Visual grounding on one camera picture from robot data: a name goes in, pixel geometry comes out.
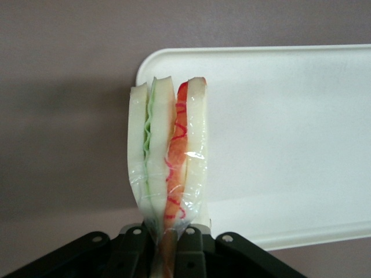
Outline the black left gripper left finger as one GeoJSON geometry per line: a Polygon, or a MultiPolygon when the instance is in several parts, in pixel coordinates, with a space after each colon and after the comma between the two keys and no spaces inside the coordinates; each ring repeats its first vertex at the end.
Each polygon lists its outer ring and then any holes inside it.
{"type": "Polygon", "coordinates": [[[148,277],[154,247],[144,225],[129,225],[114,239],[90,232],[5,277],[148,277]]]}

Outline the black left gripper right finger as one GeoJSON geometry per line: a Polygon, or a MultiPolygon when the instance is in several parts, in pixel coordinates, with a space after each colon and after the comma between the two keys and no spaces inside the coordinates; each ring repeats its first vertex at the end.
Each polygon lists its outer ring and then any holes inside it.
{"type": "Polygon", "coordinates": [[[304,275],[237,233],[214,239],[203,227],[188,227],[177,244],[174,277],[304,275]]]}

